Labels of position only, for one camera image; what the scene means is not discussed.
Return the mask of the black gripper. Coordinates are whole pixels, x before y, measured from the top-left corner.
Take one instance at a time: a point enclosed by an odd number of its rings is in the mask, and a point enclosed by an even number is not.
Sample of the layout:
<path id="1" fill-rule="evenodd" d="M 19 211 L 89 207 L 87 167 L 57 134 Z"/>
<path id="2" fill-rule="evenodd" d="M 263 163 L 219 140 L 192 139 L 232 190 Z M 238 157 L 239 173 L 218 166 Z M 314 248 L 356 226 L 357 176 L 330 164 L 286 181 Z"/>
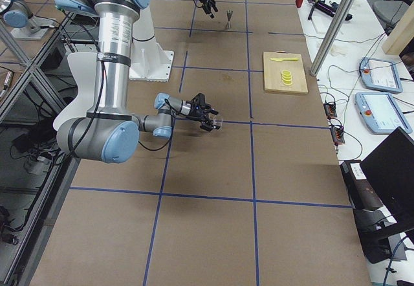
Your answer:
<path id="1" fill-rule="evenodd" d="M 206 104 L 204 109 L 192 109 L 190 100 L 190 112 L 187 114 L 187 118 L 193 121 L 200 121 L 200 128 L 211 132 L 215 129 L 213 120 L 210 120 L 209 115 L 218 115 L 219 112 L 215 110 L 210 104 Z"/>
<path id="2" fill-rule="evenodd" d="M 204 13 L 211 18 L 214 18 L 214 15 L 212 14 L 212 9 L 214 12 L 218 12 L 218 9 L 216 7 L 215 0 L 199 0 L 202 4 L 202 9 L 204 10 Z"/>

